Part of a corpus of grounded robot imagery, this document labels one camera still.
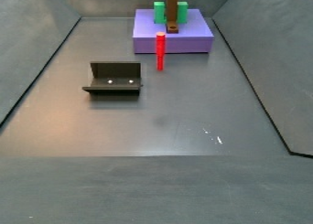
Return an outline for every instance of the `purple platform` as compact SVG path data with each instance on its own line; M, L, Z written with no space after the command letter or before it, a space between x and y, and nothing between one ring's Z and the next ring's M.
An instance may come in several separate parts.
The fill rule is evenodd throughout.
M156 34L166 32L165 24L154 24L153 9L136 10L134 52L156 53ZM214 36L198 9L189 9L188 24L178 34L166 34L166 53L209 52Z

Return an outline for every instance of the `gray floor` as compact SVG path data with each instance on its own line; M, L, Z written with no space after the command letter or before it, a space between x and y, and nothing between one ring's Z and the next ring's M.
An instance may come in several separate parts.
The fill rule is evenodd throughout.
M3 156L287 155L210 20L213 52L134 55L134 19L83 18L0 134ZM91 61L142 62L138 101L91 99Z
M0 223L311 224L312 160L288 155L216 27L210 56L158 73L132 22L83 19L2 128ZM107 59L142 61L138 101L81 89Z
M0 159L6 224L311 224L300 157Z

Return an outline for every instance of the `stacked blocks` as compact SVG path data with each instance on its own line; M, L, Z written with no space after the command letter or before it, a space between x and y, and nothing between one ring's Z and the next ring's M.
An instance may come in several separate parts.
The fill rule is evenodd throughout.
M188 2L154 2L154 9L136 10L134 51L156 53L156 34L166 33L165 53L210 52L214 36L198 9Z
M154 23L166 24L165 3L154 2ZM178 23L188 23L189 3L178 2Z

